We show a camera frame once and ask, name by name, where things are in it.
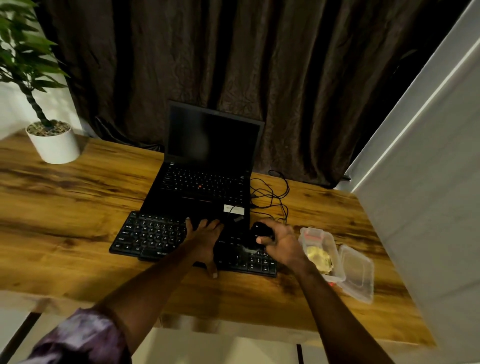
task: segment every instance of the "person's left arm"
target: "person's left arm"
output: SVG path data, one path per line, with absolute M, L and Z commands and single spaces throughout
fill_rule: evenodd
M 213 278 L 218 275 L 213 262 L 213 247 L 223 224 L 219 220 L 210 224 L 202 220 L 198 229 L 193 230 L 188 218 L 186 226 L 187 237 L 175 251 L 125 282 L 93 307 L 115 321 L 132 354 L 150 332 L 171 293 L 193 263 L 203 262 Z

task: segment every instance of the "wooden table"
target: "wooden table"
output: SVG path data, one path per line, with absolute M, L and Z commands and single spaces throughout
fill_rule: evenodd
M 21 132 L 0 142 L 1 305 L 68 315 L 150 265 L 112 255 L 112 239 L 142 205 L 163 154 L 82 138 L 65 165 L 41 161 Z M 254 174 L 277 193 L 279 178 Z M 352 194 L 289 181 L 289 224 L 329 231 L 375 263 L 373 304 L 335 291 L 385 347 L 434 345 L 418 309 Z M 280 210 L 271 208 L 272 215 Z M 261 218 L 252 213 L 252 221 Z M 286 268 L 276 279 L 192 268 L 172 294 L 161 325 L 268 340 L 321 344 L 307 302 Z

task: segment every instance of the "white pot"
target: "white pot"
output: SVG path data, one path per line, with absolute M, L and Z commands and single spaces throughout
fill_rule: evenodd
M 38 136 L 29 132 L 27 135 L 40 157 L 47 163 L 68 163 L 80 156 L 80 148 L 72 127 L 63 134 L 54 136 Z

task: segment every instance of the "sleeve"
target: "sleeve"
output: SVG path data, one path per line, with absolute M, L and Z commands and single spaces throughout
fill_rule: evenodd
M 125 337 L 113 321 L 94 310 L 77 310 L 42 338 L 22 364 L 131 363 Z

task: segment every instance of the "person's left hand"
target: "person's left hand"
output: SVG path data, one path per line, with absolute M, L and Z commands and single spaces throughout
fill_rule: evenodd
M 197 230 L 194 230 L 192 221 L 187 218 L 185 225 L 187 226 L 187 237 L 184 243 L 192 242 L 197 262 L 205 263 L 208 274 L 217 278 L 218 271 L 213 262 L 213 247 L 223 230 L 223 224 L 220 224 L 220 220 L 213 220 L 208 224 L 208 220 L 203 219 L 198 224 Z

